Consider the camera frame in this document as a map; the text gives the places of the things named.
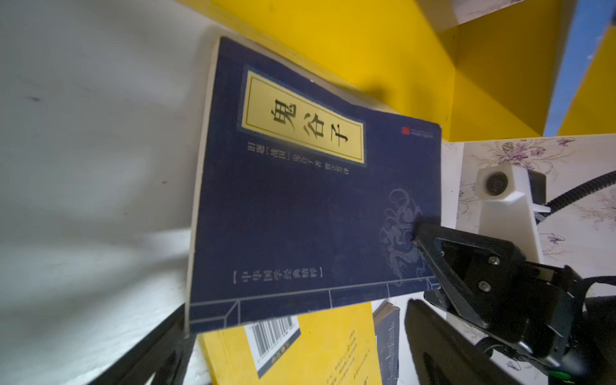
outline yellow book back cover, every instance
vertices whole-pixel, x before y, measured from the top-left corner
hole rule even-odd
[[[214,385],[381,384],[369,303],[213,331],[198,339]]]

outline black cable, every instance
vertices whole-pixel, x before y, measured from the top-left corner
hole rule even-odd
[[[554,214],[575,201],[578,201],[592,193],[616,184],[616,171],[608,172],[602,176],[598,176],[588,182],[582,183],[578,187],[574,187],[571,190],[565,192],[562,195],[549,201],[546,206],[552,210],[549,213],[537,213],[537,223],[543,222],[547,217]]]

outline metal bolt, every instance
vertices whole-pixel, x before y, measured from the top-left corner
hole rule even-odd
[[[486,281],[479,281],[478,287],[481,291],[485,291],[486,293],[492,290],[492,286]]]
[[[497,256],[490,256],[488,258],[488,263],[490,265],[498,266],[500,265],[500,259]]]

